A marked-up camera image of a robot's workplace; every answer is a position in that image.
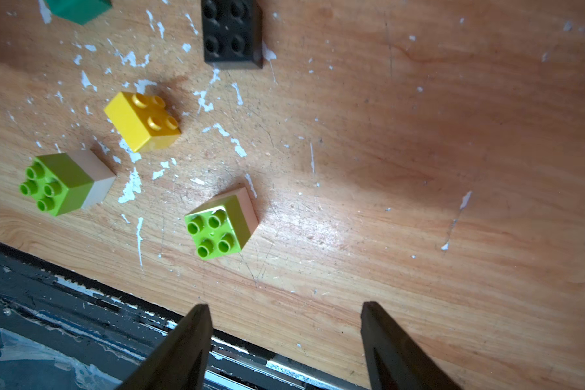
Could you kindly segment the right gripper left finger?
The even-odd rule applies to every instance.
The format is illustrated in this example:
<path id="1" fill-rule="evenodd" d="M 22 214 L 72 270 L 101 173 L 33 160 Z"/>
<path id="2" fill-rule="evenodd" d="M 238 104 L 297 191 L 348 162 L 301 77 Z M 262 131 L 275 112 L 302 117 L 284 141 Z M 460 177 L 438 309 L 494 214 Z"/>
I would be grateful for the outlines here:
<path id="1" fill-rule="evenodd" d="M 196 305 L 118 388 L 201 389 L 212 333 L 209 306 Z"/>

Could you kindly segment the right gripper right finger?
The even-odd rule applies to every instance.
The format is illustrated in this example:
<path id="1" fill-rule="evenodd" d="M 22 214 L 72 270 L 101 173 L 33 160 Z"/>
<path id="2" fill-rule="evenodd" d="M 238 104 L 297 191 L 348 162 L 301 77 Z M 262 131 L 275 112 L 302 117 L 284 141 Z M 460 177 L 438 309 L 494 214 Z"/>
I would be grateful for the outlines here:
<path id="1" fill-rule="evenodd" d="M 372 389 L 459 389 L 378 302 L 365 302 L 361 334 Z"/>

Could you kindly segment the lime lego brick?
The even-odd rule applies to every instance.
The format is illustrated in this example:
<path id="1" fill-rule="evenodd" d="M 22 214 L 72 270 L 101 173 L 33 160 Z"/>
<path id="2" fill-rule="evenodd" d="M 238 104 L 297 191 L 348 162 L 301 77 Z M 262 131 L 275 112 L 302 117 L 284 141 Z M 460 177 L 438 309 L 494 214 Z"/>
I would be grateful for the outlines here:
<path id="1" fill-rule="evenodd" d="M 184 221 L 202 260 L 239 253 L 253 235 L 234 195 L 205 211 L 186 214 Z"/>
<path id="2" fill-rule="evenodd" d="M 67 154 L 37 156 L 25 169 L 19 191 L 34 199 L 37 209 L 59 216 L 81 209 L 94 180 Z"/>

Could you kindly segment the yellow lego brick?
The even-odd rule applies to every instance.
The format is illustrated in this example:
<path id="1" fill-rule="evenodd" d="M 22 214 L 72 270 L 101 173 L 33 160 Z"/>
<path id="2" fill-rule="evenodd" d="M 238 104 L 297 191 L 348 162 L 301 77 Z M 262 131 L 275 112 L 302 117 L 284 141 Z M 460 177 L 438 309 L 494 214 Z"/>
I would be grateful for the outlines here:
<path id="1" fill-rule="evenodd" d="M 158 95 L 119 92 L 104 112 L 136 153 L 167 149 L 181 135 L 178 121 Z"/>

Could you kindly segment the white lego brick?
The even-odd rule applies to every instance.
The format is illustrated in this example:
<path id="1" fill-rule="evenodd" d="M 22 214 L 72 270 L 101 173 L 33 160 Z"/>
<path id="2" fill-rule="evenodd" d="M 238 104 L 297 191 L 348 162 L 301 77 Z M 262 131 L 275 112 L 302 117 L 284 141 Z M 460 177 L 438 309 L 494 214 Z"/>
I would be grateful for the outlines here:
<path id="1" fill-rule="evenodd" d="M 256 228 L 258 227 L 258 217 L 253 208 L 254 206 L 250 200 L 249 192 L 247 188 L 245 188 L 245 186 L 240 186 L 237 187 L 236 189 L 229 190 L 227 192 L 216 195 L 214 196 L 214 198 L 211 198 L 210 200 L 201 204 L 197 208 L 193 209 L 191 213 L 193 214 L 205 211 L 207 208 L 213 207 L 215 205 L 215 202 L 222 201 L 224 198 L 230 197 L 232 195 L 237 197 L 237 200 L 239 201 L 241 210 L 243 212 L 243 216 L 245 217 L 245 222 L 247 222 L 250 235 L 252 235 L 255 232 Z"/>

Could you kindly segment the black lego brick near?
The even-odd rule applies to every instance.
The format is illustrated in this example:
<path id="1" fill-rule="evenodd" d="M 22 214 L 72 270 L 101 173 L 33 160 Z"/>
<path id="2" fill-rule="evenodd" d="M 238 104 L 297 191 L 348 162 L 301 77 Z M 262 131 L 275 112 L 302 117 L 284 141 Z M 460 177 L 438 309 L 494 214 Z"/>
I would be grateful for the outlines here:
<path id="1" fill-rule="evenodd" d="M 221 70 L 263 67 L 263 13 L 256 0 L 202 0 L 204 61 Z"/>

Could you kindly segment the dark green lego brick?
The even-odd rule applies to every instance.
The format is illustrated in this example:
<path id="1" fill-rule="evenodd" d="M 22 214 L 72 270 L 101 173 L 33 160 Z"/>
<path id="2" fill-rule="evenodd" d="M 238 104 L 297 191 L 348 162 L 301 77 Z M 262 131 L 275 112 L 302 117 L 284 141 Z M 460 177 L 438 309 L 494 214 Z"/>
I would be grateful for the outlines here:
<path id="1" fill-rule="evenodd" d="M 110 0 L 47 0 L 53 15 L 79 25 L 85 25 L 112 9 Z"/>

